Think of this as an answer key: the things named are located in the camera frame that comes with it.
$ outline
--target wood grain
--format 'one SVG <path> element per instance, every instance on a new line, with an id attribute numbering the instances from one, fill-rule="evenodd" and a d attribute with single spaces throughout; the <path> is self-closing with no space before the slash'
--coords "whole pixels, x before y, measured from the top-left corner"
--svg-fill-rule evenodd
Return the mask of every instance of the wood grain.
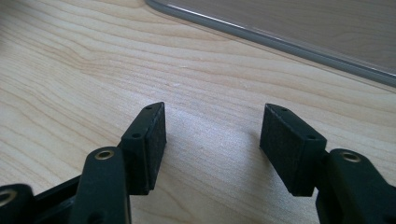
<path id="1" fill-rule="evenodd" d="M 318 223 L 259 149 L 265 103 L 367 156 L 396 185 L 396 90 L 164 16 L 143 1 L 0 2 L 0 186 L 79 175 L 165 102 L 157 186 L 134 223 Z"/>
<path id="2" fill-rule="evenodd" d="M 318 54 L 396 74 L 396 3 L 389 0 L 149 0 Z"/>

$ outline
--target wooden table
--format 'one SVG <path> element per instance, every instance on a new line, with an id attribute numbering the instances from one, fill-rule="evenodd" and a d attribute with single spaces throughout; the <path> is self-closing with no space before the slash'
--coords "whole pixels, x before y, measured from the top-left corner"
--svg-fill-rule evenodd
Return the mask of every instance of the wooden table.
<path id="1" fill-rule="evenodd" d="M 396 90 L 154 11 L 143 0 L 0 2 L 0 185 L 35 194 L 164 101 L 168 144 L 134 223 L 318 223 L 259 149 L 265 103 L 396 185 Z"/>

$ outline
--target screw hole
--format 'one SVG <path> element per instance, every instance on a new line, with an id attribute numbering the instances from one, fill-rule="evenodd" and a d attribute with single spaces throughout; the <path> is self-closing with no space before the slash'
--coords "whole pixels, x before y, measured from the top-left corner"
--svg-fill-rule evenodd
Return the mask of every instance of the screw hole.
<path id="1" fill-rule="evenodd" d="M 317 139 L 314 135 L 312 135 L 312 134 L 309 134 L 309 135 L 307 135 L 306 136 L 308 139 L 311 139 L 311 140 L 314 140 L 314 139 Z"/>
<path id="2" fill-rule="evenodd" d="M 341 155 L 343 156 L 344 160 L 346 161 L 352 161 L 352 162 L 360 162 L 361 158 L 355 154 L 352 154 L 350 152 L 341 152 Z"/>
<path id="3" fill-rule="evenodd" d="M 95 158 L 99 161 L 107 160 L 111 157 L 114 156 L 114 151 L 113 150 L 103 150 L 101 152 L 98 152 L 95 155 Z"/>
<path id="4" fill-rule="evenodd" d="M 17 197 L 18 192 L 14 189 L 5 189 L 0 192 L 0 207 L 12 202 Z"/>
<path id="5" fill-rule="evenodd" d="M 132 134 L 132 138 L 139 138 L 140 136 L 142 136 L 140 133 Z"/>

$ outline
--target clear acrylic sheet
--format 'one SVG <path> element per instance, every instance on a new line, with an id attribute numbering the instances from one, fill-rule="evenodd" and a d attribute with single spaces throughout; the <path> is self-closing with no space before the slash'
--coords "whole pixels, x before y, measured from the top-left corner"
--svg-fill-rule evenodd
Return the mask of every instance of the clear acrylic sheet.
<path id="1" fill-rule="evenodd" d="M 146 2 L 161 12 L 396 87 L 396 1 Z"/>

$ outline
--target black bracket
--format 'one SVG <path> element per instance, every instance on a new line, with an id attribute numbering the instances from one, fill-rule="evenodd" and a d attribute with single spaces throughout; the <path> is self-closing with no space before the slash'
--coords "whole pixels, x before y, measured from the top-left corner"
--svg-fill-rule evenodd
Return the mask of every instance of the black bracket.
<path id="1" fill-rule="evenodd" d="M 293 196 L 318 189 L 320 223 L 396 223 L 396 188 L 361 154 L 328 153 L 326 142 L 287 108 L 265 106 L 260 147 Z"/>
<path id="2" fill-rule="evenodd" d="M 165 144 L 164 103 L 148 105 L 117 147 L 87 156 L 81 176 L 36 196 L 27 185 L 0 187 L 0 223 L 131 223 L 129 195 L 154 189 Z"/>

